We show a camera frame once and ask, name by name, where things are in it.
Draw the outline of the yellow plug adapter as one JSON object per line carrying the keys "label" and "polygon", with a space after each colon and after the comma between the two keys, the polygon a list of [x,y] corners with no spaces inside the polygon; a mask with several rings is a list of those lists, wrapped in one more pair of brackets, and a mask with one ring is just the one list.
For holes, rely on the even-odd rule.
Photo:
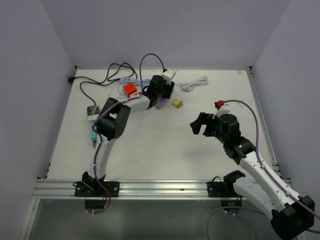
{"label": "yellow plug adapter", "polygon": [[172,105],[173,105],[175,108],[177,108],[177,109],[179,109],[179,108],[181,108],[181,107],[184,106],[183,101],[180,100],[180,99],[178,99],[178,98],[175,98],[175,99],[172,101]]}

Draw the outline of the red cube socket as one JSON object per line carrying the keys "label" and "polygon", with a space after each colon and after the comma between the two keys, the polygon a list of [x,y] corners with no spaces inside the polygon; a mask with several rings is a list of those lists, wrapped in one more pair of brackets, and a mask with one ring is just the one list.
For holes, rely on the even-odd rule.
{"label": "red cube socket", "polygon": [[129,82],[123,86],[123,92],[127,98],[130,98],[130,95],[135,92],[138,92],[138,90],[132,82]]}

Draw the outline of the pink cube socket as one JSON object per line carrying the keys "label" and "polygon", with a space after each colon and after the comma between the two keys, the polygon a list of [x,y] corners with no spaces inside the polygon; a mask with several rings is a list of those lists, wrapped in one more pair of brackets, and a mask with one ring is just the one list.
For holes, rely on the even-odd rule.
{"label": "pink cube socket", "polygon": [[133,94],[131,94],[130,96],[129,96],[129,98],[136,98],[136,97],[138,97],[139,98],[139,96],[140,96],[140,94],[138,93],[138,92],[135,92],[135,93],[133,93]]}

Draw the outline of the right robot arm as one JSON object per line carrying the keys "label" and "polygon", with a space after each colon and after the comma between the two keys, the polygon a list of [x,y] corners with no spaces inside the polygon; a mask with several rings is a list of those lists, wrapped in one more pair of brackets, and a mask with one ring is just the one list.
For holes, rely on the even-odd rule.
{"label": "right robot arm", "polygon": [[310,231],[315,221],[314,201],[308,195],[302,197],[258,158],[256,147],[242,136],[236,116],[201,112],[190,127],[197,135],[202,126],[205,126],[203,135],[219,140],[226,155],[256,182],[251,183],[239,170],[233,171],[224,176],[222,182],[227,196],[237,194],[248,199],[267,216],[273,230],[283,240],[291,240]]}

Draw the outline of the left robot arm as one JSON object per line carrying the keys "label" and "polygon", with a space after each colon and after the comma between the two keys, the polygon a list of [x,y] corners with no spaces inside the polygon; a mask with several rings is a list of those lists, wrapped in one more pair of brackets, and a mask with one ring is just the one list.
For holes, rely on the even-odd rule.
{"label": "left robot arm", "polygon": [[169,99],[173,92],[176,73],[167,70],[153,75],[149,85],[137,96],[118,101],[109,98],[92,129],[97,133],[95,153],[90,168],[82,175],[82,182],[92,196],[103,193],[102,181],[106,176],[107,163],[116,140],[124,133],[129,116],[153,108],[160,99]]}

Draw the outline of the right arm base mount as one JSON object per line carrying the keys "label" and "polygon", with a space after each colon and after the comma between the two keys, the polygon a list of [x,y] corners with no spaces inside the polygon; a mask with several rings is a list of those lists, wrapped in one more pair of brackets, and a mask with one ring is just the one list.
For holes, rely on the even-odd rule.
{"label": "right arm base mount", "polygon": [[215,181],[217,177],[214,177],[213,180],[206,183],[208,197],[236,198],[238,194],[235,192],[233,184],[236,182],[236,180],[245,176],[246,175],[243,172],[235,170],[225,175],[223,180]]}

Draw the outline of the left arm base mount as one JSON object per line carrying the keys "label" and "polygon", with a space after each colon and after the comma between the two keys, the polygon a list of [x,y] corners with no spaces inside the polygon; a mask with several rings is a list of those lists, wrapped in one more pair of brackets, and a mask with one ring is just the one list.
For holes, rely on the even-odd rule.
{"label": "left arm base mount", "polygon": [[76,197],[111,197],[117,198],[120,190],[120,182],[104,181],[103,176],[99,181],[95,177],[91,177],[88,172],[84,172],[82,180],[74,182],[74,195]]}

